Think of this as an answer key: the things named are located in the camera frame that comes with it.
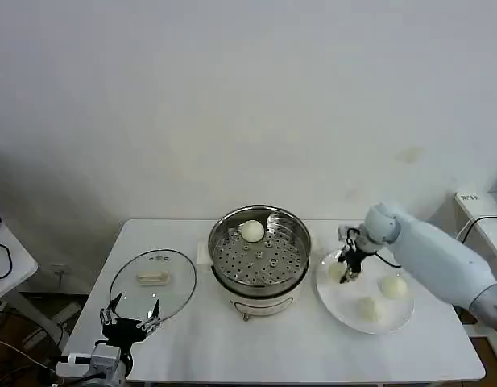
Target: table leg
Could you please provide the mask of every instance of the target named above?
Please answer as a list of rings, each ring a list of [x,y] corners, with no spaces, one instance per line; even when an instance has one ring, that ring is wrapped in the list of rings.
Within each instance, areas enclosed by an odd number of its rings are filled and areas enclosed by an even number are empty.
[[[56,323],[46,317],[35,308],[21,293],[17,290],[11,290],[2,297],[6,302],[10,303],[15,309],[31,318],[38,323],[51,336],[55,343],[58,343],[60,350],[63,350],[68,341],[68,333],[64,329],[60,329]]]
[[[468,337],[483,337],[488,340],[491,349],[497,357],[497,331],[493,328],[487,327],[480,322],[475,324],[463,324]]]

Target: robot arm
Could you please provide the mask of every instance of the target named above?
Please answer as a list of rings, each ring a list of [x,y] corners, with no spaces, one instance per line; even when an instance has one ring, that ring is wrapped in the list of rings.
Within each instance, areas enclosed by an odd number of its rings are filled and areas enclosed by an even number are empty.
[[[100,310],[102,333],[107,340],[98,340],[90,356],[72,354],[60,356],[58,359],[63,363],[89,365],[89,371],[80,380],[74,381],[73,383],[76,383],[74,385],[123,387],[126,377],[134,366],[134,359],[130,353],[132,345],[144,341],[160,327],[162,317],[159,300],[156,301],[148,319],[140,321],[115,315],[115,309],[121,297],[120,293],[110,301],[106,309]]]
[[[442,230],[399,208],[384,204],[370,208],[353,248],[340,256],[347,263],[342,281],[356,278],[362,260],[383,247],[434,296],[497,327],[497,280],[488,263]]]

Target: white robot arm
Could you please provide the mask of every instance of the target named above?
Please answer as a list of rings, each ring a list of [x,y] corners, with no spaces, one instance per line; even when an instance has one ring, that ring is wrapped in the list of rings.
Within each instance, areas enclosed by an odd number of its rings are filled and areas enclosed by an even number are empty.
[[[497,328],[497,280],[488,263],[442,230],[393,206],[370,208],[354,247],[340,257],[348,266],[342,281],[355,279],[362,260],[383,247],[434,296]]]

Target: wall outlet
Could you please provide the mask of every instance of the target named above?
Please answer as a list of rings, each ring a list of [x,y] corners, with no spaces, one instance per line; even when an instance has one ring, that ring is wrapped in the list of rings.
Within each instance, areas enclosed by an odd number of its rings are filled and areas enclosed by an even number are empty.
[[[68,264],[61,264],[61,263],[51,263],[49,264],[49,272],[50,273],[63,273],[63,274],[70,274],[71,273],[71,266]]]

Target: glass lid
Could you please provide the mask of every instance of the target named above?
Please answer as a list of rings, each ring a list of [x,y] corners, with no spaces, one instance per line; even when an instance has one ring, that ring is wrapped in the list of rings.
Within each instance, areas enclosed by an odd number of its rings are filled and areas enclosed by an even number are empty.
[[[144,252],[116,274],[109,301],[122,294],[116,315],[144,320],[159,300],[163,320],[177,314],[188,303],[197,285],[197,271],[181,252],[164,249]]]

